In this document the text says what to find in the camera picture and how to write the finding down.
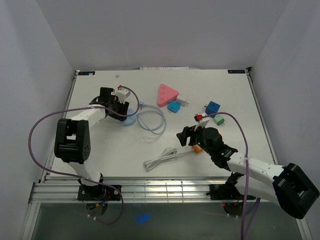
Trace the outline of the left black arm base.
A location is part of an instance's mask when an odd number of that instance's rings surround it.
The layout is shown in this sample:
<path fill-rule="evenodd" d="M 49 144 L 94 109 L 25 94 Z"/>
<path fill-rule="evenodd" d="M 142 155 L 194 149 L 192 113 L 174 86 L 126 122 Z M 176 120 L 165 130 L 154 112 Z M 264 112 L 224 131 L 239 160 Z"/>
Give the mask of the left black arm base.
<path fill-rule="evenodd" d="M 77 194 L 78 201 L 120 201 L 121 197 L 118 191 L 122 190 L 121 185 L 104 185 L 87 186 L 80 185 Z"/>

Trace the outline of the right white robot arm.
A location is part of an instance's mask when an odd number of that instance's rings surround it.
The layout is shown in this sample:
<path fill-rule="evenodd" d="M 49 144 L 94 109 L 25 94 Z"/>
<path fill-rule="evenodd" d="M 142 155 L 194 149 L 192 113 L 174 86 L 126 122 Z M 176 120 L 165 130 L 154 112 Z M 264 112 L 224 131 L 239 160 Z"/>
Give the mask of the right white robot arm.
<path fill-rule="evenodd" d="M 216 128 L 186 126 L 176 136 L 181 146 L 199 146 L 217 167 L 231 172 L 223 187 L 226 196 L 214 190 L 213 195 L 217 198 L 237 199 L 248 194 L 280 206 L 296 219 L 303 219 L 320 196 L 319 190 L 297 164 L 283 166 L 247 159 L 243 153 L 225 144 Z"/>

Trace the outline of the cyan blue charger plug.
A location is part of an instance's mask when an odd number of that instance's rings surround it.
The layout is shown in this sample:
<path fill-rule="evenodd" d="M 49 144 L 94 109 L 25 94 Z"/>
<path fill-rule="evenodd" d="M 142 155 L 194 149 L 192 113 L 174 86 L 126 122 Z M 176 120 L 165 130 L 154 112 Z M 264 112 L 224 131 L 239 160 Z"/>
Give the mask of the cyan blue charger plug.
<path fill-rule="evenodd" d="M 171 113 L 177 113 L 181 108 L 181 105 L 176 102 L 176 101 L 171 101 L 168 105 L 167 105 L 167 109 L 169 112 Z"/>

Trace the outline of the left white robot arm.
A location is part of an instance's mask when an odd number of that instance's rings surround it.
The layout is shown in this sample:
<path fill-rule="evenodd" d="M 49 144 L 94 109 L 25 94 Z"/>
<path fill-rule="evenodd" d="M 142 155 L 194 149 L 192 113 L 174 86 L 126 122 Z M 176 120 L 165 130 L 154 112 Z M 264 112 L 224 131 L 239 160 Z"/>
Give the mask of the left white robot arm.
<path fill-rule="evenodd" d="M 72 118 L 61 118 L 57 122 L 54 155 L 67 163 L 76 172 L 82 185 L 90 186 L 88 193 L 100 200 L 106 195 L 102 174 L 89 159 L 91 153 L 90 128 L 106 117 L 125 121 L 128 117 L 130 91 L 123 87 L 117 90 L 101 87 L 99 96 Z"/>

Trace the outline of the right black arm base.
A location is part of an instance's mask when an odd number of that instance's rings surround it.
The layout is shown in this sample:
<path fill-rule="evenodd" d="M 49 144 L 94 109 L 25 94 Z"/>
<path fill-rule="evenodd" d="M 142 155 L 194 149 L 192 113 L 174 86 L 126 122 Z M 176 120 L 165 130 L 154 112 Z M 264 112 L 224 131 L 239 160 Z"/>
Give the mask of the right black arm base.
<path fill-rule="evenodd" d="M 211 200 L 244 200 L 244 194 L 240 193 L 234 185 L 210 184 L 206 193 Z"/>

